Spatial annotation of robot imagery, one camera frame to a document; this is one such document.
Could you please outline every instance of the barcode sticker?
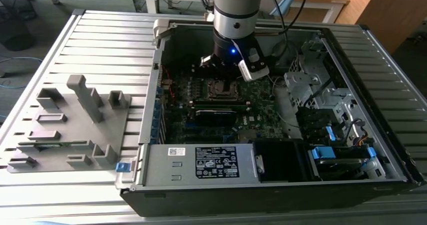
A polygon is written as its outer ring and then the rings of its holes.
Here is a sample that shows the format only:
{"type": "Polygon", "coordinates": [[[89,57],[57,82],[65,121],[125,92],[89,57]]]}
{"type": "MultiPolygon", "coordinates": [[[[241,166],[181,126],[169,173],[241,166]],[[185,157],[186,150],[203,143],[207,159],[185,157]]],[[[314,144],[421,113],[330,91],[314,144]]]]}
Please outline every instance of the barcode sticker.
{"type": "Polygon", "coordinates": [[[170,147],[167,151],[169,156],[186,156],[185,147],[170,147]]]}

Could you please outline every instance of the gray floor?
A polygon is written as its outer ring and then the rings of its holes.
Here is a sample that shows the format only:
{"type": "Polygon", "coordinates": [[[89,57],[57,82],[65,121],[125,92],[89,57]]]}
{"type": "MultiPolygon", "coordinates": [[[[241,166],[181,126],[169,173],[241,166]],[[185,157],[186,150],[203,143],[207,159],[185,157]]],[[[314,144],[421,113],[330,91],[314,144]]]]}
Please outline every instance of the gray floor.
{"type": "MultiPolygon", "coordinates": [[[[58,35],[67,23],[67,20],[75,9],[135,12],[133,0],[61,0],[61,5],[54,5],[51,0],[35,0],[33,2],[39,17],[27,22],[31,34],[37,37],[37,45],[23,51],[9,51],[0,45],[0,56],[9,57],[37,57],[43,59],[51,49],[58,35]]],[[[159,11],[169,14],[203,15],[205,8],[201,2],[182,1],[174,4],[174,9],[169,9],[167,3],[161,1],[159,11]]],[[[7,77],[0,78],[0,85],[25,86],[39,67],[39,63],[31,60],[13,60],[0,63],[0,70],[7,72],[7,77]]],[[[25,89],[6,89],[0,87],[0,122],[6,120],[14,108],[14,105],[22,95],[25,89]]]]}
{"type": "MultiPolygon", "coordinates": [[[[9,57],[37,57],[43,59],[55,42],[55,39],[66,25],[66,22],[75,9],[89,9],[101,11],[135,12],[133,0],[61,0],[62,5],[54,5],[51,0],[35,0],[33,2],[39,17],[27,22],[31,34],[37,37],[37,45],[19,52],[9,51],[0,45],[0,55],[9,57]]],[[[169,14],[202,15],[205,8],[201,2],[183,1],[167,8],[167,3],[161,1],[161,12],[169,14]]],[[[394,54],[394,58],[401,64],[405,72],[410,76],[420,90],[427,95],[427,41],[414,45],[405,42],[394,54]]],[[[25,86],[39,67],[37,61],[14,60],[0,63],[0,69],[9,73],[6,78],[0,78],[0,85],[25,86]]],[[[0,116],[7,116],[21,97],[25,89],[6,89],[0,87],[0,116]]]]}

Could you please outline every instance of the warning label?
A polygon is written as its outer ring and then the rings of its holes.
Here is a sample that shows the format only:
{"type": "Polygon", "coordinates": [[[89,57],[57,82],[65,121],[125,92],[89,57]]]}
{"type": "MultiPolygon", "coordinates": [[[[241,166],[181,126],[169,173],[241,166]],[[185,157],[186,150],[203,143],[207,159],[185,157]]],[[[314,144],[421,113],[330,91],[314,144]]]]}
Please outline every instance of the warning label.
{"type": "Polygon", "coordinates": [[[239,178],[237,147],[197,147],[195,176],[199,179],[239,178]]]}

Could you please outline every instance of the blue latch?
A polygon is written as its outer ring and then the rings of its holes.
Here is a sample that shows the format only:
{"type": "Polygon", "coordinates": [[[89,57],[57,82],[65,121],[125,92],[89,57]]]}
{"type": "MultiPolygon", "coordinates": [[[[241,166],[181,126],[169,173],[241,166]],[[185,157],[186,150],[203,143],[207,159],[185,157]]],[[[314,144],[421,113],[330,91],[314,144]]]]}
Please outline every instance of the blue latch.
{"type": "Polygon", "coordinates": [[[317,146],[314,150],[312,150],[314,159],[336,159],[336,152],[332,146],[317,146]]]}
{"type": "Polygon", "coordinates": [[[131,172],[131,163],[118,162],[115,165],[117,173],[130,173],[131,172]]]}
{"type": "Polygon", "coordinates": [[[336,137],[336,134],[334,134],[332,126],[328,126],[326,130],[328,130],[328,133],[329,133],[329,137],[332,138],[332,141],[336,141],[337,137],[336,137]]]}
{"type": "Polygon", "coordinates": [[[376,152],[374,147],[369,147],[368,152],[369,152],[369,155],[372,156],[372,158],[377,157],[377,152],[376,152]]]}

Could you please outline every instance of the circuit board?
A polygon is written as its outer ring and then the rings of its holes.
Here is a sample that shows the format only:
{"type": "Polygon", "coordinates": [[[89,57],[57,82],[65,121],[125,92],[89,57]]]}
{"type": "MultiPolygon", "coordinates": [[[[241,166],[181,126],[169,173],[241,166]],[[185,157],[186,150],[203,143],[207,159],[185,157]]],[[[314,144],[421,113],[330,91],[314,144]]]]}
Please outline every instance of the circuit board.
{"type": "Polygon", "coordinates": [[[268,77],[253,82],[241,78],[225,84],[221,80],[181,74],[165,77],[162,84],[169,91],[167,144],[248,143],[258,138],[285,137],[268,77]],[[214,124],[215,119],[206,116],[207,123],[202,124],[199,113],[231,116],[231,121],[225,117],[219,119],[225,125],[214,124]]]}

